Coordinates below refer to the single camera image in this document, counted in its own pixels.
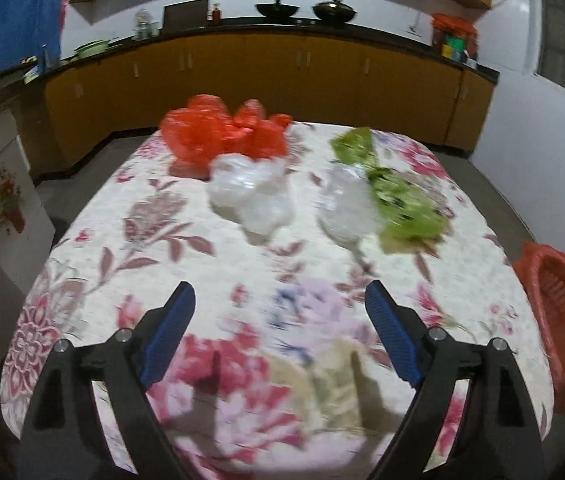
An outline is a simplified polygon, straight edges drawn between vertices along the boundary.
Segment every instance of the white plastic bag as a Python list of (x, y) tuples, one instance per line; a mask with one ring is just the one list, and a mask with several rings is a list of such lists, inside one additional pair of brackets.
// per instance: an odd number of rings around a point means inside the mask
[(378, 206), (371, 195), (365, 170), (335, 162), (318, 202), (325, 231), (340, 242), (353, 242), (382, 228)]
[(287, 162), (245, 155), (219, 155), (210, 164), (210, 202), (236, 210), (246, 231), (269, 236), (293, 218), (287, 187)]

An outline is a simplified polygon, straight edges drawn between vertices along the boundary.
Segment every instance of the tile floor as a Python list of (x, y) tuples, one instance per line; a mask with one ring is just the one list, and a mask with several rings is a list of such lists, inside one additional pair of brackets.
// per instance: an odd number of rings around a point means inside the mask
[[(146, 139), (146, 136), (112, 140), (82, 170), (67, 180), (47, 180), (37, 186), (47, 213), (58, 226), (59, 239), (104, 181)], [(498, 235), (505, 253), (515, 261), (522, 243), (533, 241), (529, 231), (509, 204), (466, 158), (436, 153), (450, 176)], [(551, 433), (543, 443), (546, 466), (554, 469), (565, 459), (565, 417), (555, 415)]]

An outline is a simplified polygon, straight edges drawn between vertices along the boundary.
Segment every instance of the blue gripper pad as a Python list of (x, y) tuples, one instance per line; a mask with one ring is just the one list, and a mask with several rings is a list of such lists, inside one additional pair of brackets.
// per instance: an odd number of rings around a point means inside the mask
[(165, 303), (165, 317), (153, 338), (145, 347), (140, 382), (149, 389), (153, 383), (163, 380), (166, 370), (178, 349), (178, 345), (194, 315), (196, 296), (194, 287), (182, 282)]
[(404, 307), (396, 304), (379, 280), (374, 280), (365, 290), (365, 308), (396, 373), (417, 388), (423, 379), (418, 367), (418, 349), (397, 314)]

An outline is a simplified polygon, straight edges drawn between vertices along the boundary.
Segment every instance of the silver bolt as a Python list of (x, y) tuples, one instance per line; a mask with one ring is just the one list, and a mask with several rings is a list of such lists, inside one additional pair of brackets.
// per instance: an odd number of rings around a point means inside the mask
[(429, 337), (434, 341), (442, 341), (447, 337), (447, 332), (440, 327), (435, 326), (429, 330)]
[(124, 343), (131, 339), (131, 335), (133, 332), (129, 328), (121, 328), (118, 332), (115, 333), (114, 337), (117, 341)]
[(53, 349), (56, 352), (63, 353), (67, 348), (69, 348), (69, 339), (58, 339), (53, 344)]
[(494, 345), (494, 348), (496, 350), (507, 350), (507, 341), (505, 341), (504, 339), (496, 337), (491, 343), (492, 345)]

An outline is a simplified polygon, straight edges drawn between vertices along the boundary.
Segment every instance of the tablecloth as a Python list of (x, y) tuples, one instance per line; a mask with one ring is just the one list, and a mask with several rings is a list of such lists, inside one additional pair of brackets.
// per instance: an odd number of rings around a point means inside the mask
[[(374, 132), (381, 163), (450, 219), (437, 244), (381, 248), (370, 235), (341, 246), (321, 229), (315, 203), (334, 158), (329, 139), (346, 129), (290, 126), (295, 216), (267, 240), (212, 210), (207, 183), (172, 176), (160, 132), (147, 139), (51, 251), (26, 299), (2, 373), (9, 428), (19, 434), (54, 341), (102, 342), (187, 280), (195, 316), (147, 397), (191, 469), (210, 479), (365, 478), (414, 395), (365, 313), (365, 286), (379, 278), (428, 326), (480, 344), (504, 337), (544, 436), (553, 389), (525, 292), (494, 232), (426, 147)], [(430, 466), (450, 450), (466, 387), (457, 384)], [(112, 456), (133, 470), (104, 385), (94, 392)]]

